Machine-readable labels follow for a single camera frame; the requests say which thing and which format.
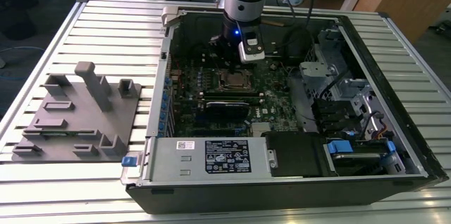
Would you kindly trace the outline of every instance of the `gray plastic pegboard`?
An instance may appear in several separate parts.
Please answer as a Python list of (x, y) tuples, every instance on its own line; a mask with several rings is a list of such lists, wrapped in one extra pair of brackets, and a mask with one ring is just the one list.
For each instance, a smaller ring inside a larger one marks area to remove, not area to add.
[(78, 62), (69, 82), (48, 76), (48, 94), (22, 140), (13, 149), (17, 162), (120, 162), (126, 153), (141, 85), (130, 79), (108, 83), (94, 64)]

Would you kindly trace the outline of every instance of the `motherboard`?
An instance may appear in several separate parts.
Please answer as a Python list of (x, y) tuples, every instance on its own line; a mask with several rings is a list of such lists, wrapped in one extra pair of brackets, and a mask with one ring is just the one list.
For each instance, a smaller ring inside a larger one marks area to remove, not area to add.
[(259, 137), (268, 130), (297, 130), (287, 85), (292, 68), (281, 62), (231, 69), (201, 54), (200, 60), (173, 65), (176, 137)]

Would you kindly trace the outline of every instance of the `motherboard chip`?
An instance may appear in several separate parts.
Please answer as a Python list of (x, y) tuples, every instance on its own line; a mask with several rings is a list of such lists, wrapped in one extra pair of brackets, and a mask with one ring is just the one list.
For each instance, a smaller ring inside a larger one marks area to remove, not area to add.
[(221, 91), (251, 91), (252, 73), (247, 70), (235, 70), (231, 72), (227, 69), (219, 71), (219, 90)]

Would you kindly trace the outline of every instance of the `warning label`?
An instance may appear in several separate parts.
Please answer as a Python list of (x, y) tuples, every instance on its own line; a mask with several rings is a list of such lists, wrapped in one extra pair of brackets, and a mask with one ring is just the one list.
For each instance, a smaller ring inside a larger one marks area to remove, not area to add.
[(205, 171), (208, 174), (251, 172), (247, 141), (205, 141)]

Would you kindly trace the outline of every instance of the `metal panel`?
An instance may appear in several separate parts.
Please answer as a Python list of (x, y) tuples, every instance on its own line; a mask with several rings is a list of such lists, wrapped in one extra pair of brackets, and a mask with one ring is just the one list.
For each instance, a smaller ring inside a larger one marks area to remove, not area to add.
[(104, 22), (77, 20), (74, 27), (92, 27), (94, 29), (124, 29), (124, 30), (160, 30), (161, 24), (144, 22)]
[(96, 14), (129, 14), (129, 15), (152, 15), (152, 16), (161, 15), (161, 10), (105, 8), (105, 7), (86, 7), (82, 12)]
[(100, 44), (100, 45), (126, 45), (126, 46), (161, 46), (160, 39), (152, 38), (102, 38), (96, 36), (68, 36), (66, 44)]
[(80, 36), (117, 36), (125, 38), (162, 38), (164, 35), (156, 30), (101, 30), (92, 28), (72, 29), (70, 35)]
[[(148, 108), (153, 95), (154, 74), (158, 45), (164, 35), (158, 29), (136, 29), (154, 24), (160, 17), (160, 9), (165, 5), (189, 5), (212, 7), (205, 3), (153, 2), (145, 0), (90, 0), (88, 7), (76, 7), (72, 14), (80, 19), (80, 27), (61, 28), (57, 36), (64, 43), (54, 42), (56, 48), (48, 49), (48, 60), (41, 76), (36, 78), (36, 86), (28, 99), (17, 101), (20, 108), (13, 109), (17, 115), (10, 120), (13, 124), (2, 137), (1, 144), (6, 142), (5, 152), (0, 154), (0, 162), (10, 160), (13, 143), (21, 137), (21, 129), (30, 122), (36, 106), (46, 94), (38, 87), (49, 72), (72, 73), (73, 63), (88, 57), (97, 62), (97, 70), (106, 74), (109, 82), (117, 82), (121, 77), (132, 78), (144, 86), (140, 95), (140, 104), (134, 118), (134, 129), (130, 135), (130, 151), (144, 148), (145, 126)], [(320, 14), (336, 14), (331, 10), (315, 10)], [(396, 90), (412, 119), (419, 126), (420, 133), (427, 139), (440, 163), (451, 169), (451, 105), (447, 93), (435, 84), (428, 70), (419, 63), (404, 42), (389, 43), (384, 41), (399, 39), (399, 32), (383, 22), (376, 13), (344, 12), (356, 24), (361, 38), (373, 46), (368, 49), (384, 75)], [(88, 22), (97, 22), (96, 29)], [(77, 37), (90, 36), (94, 39)], [(137, 46), (124, 44), (120, 39)], [(69, 75), (70, 81), (81, 81), (80, 77)], [(142, 212), (137, 204), (124, 192), (118, 182), (121, 167), (117, 163), (97, 164), (37, 164), (37, 165), (0, 165), (0, 218), (1, 223), (93, 223), (121, 221), (174, 221), (223, 223), (235, 220), (249, 223), (447, 223), (451, 212), (451, 181), (439, 184), (436, 189), (420, 192), (400, 193), (388, 199), (361, 207), (313, 208), (300, 210), (273, 210), (253, 212), (233, 212), (221, 214), (168, 214), (152, 216)]]
[(109, 14), (105, 17), (104, 14), (81, 14), (78, 17), (80, 20), (88, 21), (108, 21), (108, 22), (157, 22), (161, 21), (158, 16), (148, 15), (121, 15), (121, 14)]
[(116, 54), (116, 55), (158, 55), (158, 47), (128, 47), (105, 45), (65, 44), (58, 48), (61, 53)]

